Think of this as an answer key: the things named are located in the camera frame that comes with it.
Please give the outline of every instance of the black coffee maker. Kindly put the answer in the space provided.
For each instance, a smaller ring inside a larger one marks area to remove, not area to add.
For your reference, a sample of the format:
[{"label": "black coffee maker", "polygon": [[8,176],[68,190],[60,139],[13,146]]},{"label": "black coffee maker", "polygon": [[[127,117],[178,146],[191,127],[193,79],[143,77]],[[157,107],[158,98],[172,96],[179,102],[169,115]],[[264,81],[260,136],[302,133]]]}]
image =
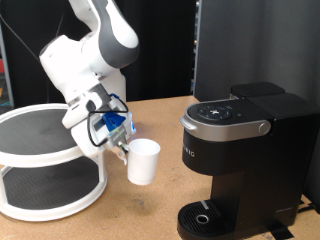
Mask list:
[{"label": "black coffee maker", "polygon": [[289,238],[319,131],[320,108],[269,83],[189,106],[183,162],[213,176],[209,200],[178,215],[184,240],[234,240],[270,231]]}]

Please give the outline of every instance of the paper cup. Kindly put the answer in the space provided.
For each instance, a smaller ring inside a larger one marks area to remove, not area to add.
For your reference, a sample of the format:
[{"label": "paper cup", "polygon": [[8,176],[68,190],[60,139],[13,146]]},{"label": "paper cup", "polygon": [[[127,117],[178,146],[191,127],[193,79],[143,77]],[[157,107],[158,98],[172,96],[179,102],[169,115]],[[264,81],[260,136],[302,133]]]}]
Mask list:
[{"label": "paper cup", "polygon": [[158,165],[160,145],[150,139],[136,139],[129,143],[128,179],[137,185],[153,182]]}]

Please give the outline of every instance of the coffee maker control panel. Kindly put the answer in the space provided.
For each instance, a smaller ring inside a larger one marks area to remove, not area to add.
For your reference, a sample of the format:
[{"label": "coffee maker control panel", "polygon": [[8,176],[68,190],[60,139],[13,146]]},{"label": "coffee maker control panel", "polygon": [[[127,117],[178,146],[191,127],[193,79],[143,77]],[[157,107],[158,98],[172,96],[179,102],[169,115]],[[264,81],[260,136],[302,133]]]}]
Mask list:
[{"label": "coffee maker control panel", "polygon": [[209,105],[206,107],[199,108],[198,113],[203,118],[215,121],[230,118],[232,115],[229,109],[224,107],[218,107],[215,105]]},{"label": "coffee maker control panel", "polygon": [[187,113],[192,119],[210,125],[232,125],[273,119],[273,116],[246,99],[197,103],[192,105]]}]

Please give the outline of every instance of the wooden table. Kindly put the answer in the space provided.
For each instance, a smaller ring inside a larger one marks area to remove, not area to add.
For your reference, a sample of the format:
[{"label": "wooden table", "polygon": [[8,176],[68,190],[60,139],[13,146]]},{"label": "wooden table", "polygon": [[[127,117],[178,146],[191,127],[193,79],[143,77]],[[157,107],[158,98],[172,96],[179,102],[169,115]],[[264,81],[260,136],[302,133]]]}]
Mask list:
[{"label": "wooden table", "polygon": [[[176,230],[179,210],[208,199],[212,181],[210,176],[191,171],[181,160],[183,127],[179,118],[196,102],[188,96],[128,103],[137,128],[134,138],[149,138],[161,146],[152,184],[130,183],[123,161],[106,152],[108,185],[95,203],[73,216],[50,222],[30,223],[0,216],[0,239],[181,239]],[[301,213],[289,229],[295,239],[319,239],[320,217],[315,211]],[[251,239],[273,238],[265,233]]]}]

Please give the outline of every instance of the dark background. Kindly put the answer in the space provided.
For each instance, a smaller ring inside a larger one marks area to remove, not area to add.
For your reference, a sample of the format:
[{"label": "dark background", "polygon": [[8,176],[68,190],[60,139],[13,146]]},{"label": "dark background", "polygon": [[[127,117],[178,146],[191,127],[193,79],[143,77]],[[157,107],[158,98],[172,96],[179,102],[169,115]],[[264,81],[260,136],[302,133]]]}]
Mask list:
[{"label": "dark background", "polygon": [[[127,100],[145,100],[190,94],[196,1],[116,0],[124,17],[138,34],[138,60],[124,68]],[[27,46],[39,55],[56,36],[80,40],[90,32],[67,0],[2,0],[5,21]],[[41,64],[4,25],[3,37],[15,107],[64,102]]]}]

